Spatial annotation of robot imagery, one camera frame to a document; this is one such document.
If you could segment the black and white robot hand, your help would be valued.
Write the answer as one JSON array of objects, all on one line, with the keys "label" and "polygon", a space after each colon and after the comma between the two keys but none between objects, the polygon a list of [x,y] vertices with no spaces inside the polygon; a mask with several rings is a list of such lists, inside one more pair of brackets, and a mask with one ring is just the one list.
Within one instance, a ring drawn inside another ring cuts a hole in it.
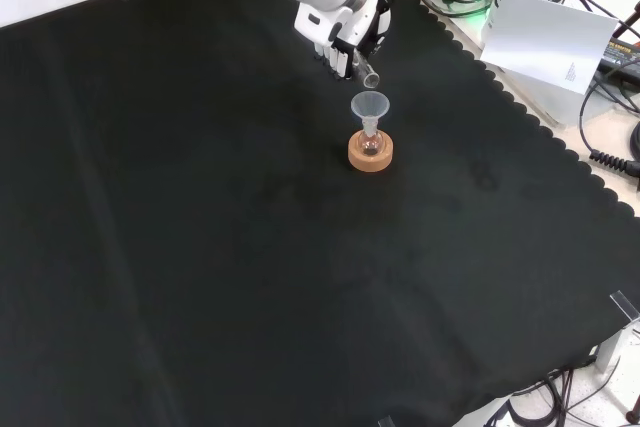
[{"label": "black and white robot hand", "polygon": [[387,0],[366,0],[357,11],[340,7],[321,12],[301,3],[294,27],[313,43],[315,57],[323,61],[334,77],[355,78],[366,89],[375,89],[380,77],[369,58],[382,46],[390,23]]}]

